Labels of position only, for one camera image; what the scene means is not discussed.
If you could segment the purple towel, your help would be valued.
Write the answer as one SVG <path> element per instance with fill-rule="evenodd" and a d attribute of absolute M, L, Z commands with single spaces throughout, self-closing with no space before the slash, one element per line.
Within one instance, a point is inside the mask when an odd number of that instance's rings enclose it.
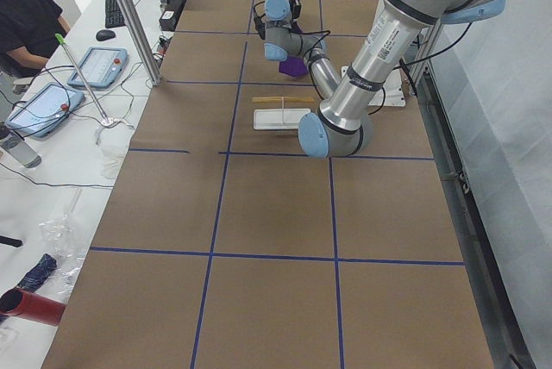
<path fill-rule="evenodd" d="M 279 62 L 279 72 L 297 78 L 307 73 L 303 62 L 306 41 L 300 28 L 288 20 L 280 20 L 271 33 L 273 59 Z"/>

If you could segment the wooden rack bar upper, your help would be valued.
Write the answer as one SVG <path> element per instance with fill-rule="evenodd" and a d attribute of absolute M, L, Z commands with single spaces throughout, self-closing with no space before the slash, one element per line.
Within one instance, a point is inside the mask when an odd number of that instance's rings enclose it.
<path fill-rule="evenodd" d="M 253 97 L 251 99 L 253 103 L 314 103 L 316 100 L 313 97 L 293 97 L 293 96 L 279 96 L 279 97 Z"/>

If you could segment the white rack base tray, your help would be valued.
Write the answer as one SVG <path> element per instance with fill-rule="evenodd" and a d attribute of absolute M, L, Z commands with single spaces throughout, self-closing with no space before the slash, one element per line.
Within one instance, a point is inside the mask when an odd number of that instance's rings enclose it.
<path fill-rule="evenodd" d="M 309 109 L 256 109 L 254 130 L 297 130 L 300 120 L 311 111 Z"/>

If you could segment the black power box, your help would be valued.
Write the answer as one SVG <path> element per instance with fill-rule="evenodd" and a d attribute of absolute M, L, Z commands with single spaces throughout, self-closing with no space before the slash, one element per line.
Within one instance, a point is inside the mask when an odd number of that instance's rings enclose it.
<path fill-rule="evenodd" d="M 168 4 L 162 4 L 159 19 L 160 29 L 173 32 L 178 25 L 184 7 L 185 0 L 172 0 Z"/>

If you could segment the black keyboard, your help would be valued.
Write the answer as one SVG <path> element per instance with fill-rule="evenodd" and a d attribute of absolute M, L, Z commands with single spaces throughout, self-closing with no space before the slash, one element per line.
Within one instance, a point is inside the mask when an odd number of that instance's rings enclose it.
<path fill-rule="evenodd" d="M 120 28 L 125 20 L 117 0 L 104 0 L 104 26 L 106 28 Z"/>

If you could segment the black computer mouse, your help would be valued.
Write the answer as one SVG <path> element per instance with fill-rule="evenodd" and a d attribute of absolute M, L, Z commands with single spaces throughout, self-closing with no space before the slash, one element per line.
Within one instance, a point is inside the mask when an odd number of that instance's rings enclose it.
<path fill-rule="evenodd" d="M 116 38 L 116 33 L 110 29 L 101 29 L 96 33 L 97 41 L 108 41 Z"/>

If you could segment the teach pendant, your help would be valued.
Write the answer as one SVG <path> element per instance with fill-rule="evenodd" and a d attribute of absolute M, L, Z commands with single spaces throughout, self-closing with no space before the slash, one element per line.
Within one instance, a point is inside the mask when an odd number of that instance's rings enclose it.
<path fill-rule="evenodd" d="M 90 47 L 78 66 L 92 89 L 105 90 L 117 80 L 128 58 L 125 48 Z"/>
<path fill-rule="evenodd" d="M 44 137 L 55 130 L 84 98 L 82 91 L 49 83 L 26 103 L 17 105 L 6 125 L 23 137 Z"/>

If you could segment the metal stick green tip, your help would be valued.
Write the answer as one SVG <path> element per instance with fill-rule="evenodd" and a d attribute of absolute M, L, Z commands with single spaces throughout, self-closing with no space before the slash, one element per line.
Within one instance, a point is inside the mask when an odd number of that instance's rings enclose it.
<path fill-rule="evenodd" d="M 97 107 L 97 110 L 98 110 L 100 116 L 102 117 L 102 121 L 100 122 L 100 124 L 105 128 L 114 128 L 117 124 L 122 123 L 123 119 L 117 119 L 117 118 L 108 116 L 108 114 L 104 110 L 102 104 L 98 101 L 97 96 L 94 93 L 94 91 L 92 90 L 89 82 L 86 80 L 85 75 L 80 70 L 79 64 L 75 60 L 75 58 L 73 57 L 73 55 L 71 53 L 71 50 L 68 47 L 64 37 L 61 34 L 56 33 L 55 38 L 56 38 L 57 42 L 62 46 L 63 50 L 66 53 L 67 58 L 70 60 L 70 62 L 74 66 L 74 70 L 78 74 L 78 77 L 81 79 L 82 83 L 85 86 L 86 91 L 88 92 L 89 96 L 91 97 L 92 102 Z"/>

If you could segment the teach pendant near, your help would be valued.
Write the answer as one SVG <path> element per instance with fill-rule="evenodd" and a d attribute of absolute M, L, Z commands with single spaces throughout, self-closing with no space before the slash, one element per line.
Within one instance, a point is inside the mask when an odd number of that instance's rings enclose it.
<path fill-rule="evenodd" d="M 82 91 L 49 83 L 26 103 L 17 105 L 6 125 L 23 137 L 44 137 L 55 130 L 84 98 Z"/>

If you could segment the person in black shirt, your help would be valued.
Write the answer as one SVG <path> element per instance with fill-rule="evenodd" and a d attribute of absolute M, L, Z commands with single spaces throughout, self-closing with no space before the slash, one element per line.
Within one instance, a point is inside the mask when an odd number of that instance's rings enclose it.
<path fill-rule="evenodd" d="M 37 75 L 70 24 L 54 0 L 1 0 L 1 62 L 16 77 Z"/>

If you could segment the crumpled clear plastic bag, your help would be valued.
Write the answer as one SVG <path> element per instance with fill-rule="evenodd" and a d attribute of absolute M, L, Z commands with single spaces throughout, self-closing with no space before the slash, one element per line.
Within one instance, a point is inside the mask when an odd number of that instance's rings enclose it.
<path fill-rule="evenodd" d="M 59 300 L 67 302 L 85 262 L 87 248 L 76 234 L 77 228 L 68 214 L 39 224 L 47 254 L 56 262 L 48 278 L 49 287 Z"/>

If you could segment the dark blue folded cloth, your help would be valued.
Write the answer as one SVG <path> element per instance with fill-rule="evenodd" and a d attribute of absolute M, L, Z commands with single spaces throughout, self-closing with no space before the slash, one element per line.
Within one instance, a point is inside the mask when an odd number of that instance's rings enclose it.
<path fill-rule="evenodd" d="M 44 253 L 38 263 L 23 276 L 17 287 L 24 291 L 36 292 L 56 269 L 57 260 L 50 254 Z"/>

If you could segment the red cylinder tube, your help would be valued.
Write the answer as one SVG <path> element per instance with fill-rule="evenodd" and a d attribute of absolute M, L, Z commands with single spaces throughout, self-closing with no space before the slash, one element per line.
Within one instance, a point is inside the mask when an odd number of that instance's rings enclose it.
<path fill-rule="evenodd" d="M 49 326 L 58 326 L 66 305 L 53 299 L 19 288 L 1 296 L 1 313 Z"/>

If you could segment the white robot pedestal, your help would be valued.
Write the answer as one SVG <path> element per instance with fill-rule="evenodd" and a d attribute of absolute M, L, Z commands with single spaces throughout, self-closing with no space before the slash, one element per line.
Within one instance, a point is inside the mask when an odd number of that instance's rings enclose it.
<path fill-rule="evenodd" d="M 402 78 L 399 70 L 393 70 L 387 77 L 383 88 L 378 91 L 369 107 L 404 107 L 406 105 L 405 94 L 402 88 Z"/>

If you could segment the aluminium frame post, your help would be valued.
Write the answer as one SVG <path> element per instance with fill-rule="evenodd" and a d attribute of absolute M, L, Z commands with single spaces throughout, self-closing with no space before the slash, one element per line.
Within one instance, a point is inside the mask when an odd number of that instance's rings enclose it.
<path fill-rule="evenodd" d="M 154 55 L 149 48 L 146 33 L 133 0 L 117 0 L 118 5 L 124 16 L 126 26 L 130 32 L 130 36 L 135 44 L 135 48 L 140 56 L 142 64 L 146 68 L 147 75 L 153 86 L 160 84 L 161 75 L 160 69 L 154 59 Z"/>

